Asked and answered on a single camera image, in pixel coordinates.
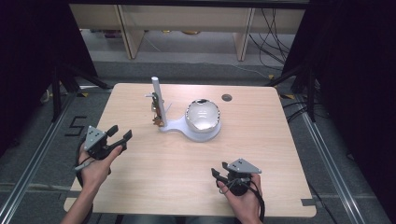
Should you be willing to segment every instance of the white object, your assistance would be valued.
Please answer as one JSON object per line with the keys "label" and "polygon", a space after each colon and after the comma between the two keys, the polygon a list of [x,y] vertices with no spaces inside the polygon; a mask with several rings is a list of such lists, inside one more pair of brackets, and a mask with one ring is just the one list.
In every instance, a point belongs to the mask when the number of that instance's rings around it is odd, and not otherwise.
{"label": "white object", "polygon": [[206,99],[191,102],[186,110],[186,123],[196,133],[210,133],[219,124],[219,108]]}

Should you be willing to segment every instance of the black backdrop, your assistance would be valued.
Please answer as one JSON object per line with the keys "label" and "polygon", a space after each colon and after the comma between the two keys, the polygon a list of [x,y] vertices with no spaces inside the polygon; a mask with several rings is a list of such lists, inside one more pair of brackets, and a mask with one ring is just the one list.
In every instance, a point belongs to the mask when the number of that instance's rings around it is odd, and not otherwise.
{"label": "black backdrop", "polygon": [[40,105],[56,62],[96,71],[67,4],[1,1],[0,30],[1,156]]}
{"label": "black backdrop", "polygon": [[396,6],[349,1],[322,68],[321,91],[390,220],[396,223]]}

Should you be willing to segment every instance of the cabinet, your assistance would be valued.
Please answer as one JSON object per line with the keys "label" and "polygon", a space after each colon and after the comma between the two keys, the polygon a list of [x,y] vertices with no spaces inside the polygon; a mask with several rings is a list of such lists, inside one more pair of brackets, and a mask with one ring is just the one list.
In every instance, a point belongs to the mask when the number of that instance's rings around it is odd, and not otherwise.
{"label": "cabinet", "polygon": [[[121,30],[126,52],[136,57],[145,30],[232,33],[238,61],[244,61],[250,33],[268,33],[273,10],[246,7],[157,7],[70,5],[78,27]],[[278,34],[297,33],[303,9],[276,9]]]}

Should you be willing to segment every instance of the vertical post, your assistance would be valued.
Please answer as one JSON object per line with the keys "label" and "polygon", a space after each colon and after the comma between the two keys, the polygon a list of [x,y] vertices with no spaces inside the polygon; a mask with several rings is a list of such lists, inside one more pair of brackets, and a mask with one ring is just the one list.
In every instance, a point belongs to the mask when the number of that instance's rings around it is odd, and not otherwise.
{"label": "vertical post", "polygon": [[152,85],[154,86],[154,91],[158,95],[158,105],[161,111],[161,119],[163,120],[163,127],[166,127],[168,122],[166,121],[165,109],[163,107],[163,96],[161,95],[160,80],[157,77],[151,78]]}

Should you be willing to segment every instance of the forearm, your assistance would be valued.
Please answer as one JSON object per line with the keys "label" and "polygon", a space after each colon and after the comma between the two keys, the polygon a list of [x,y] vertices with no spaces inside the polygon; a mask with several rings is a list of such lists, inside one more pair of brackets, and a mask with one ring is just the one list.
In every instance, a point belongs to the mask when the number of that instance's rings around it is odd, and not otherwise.
{"label": "forearm", "polygon": [[81,223],[88,215],[98,190],[99,188],[83,188],[61,223]]}

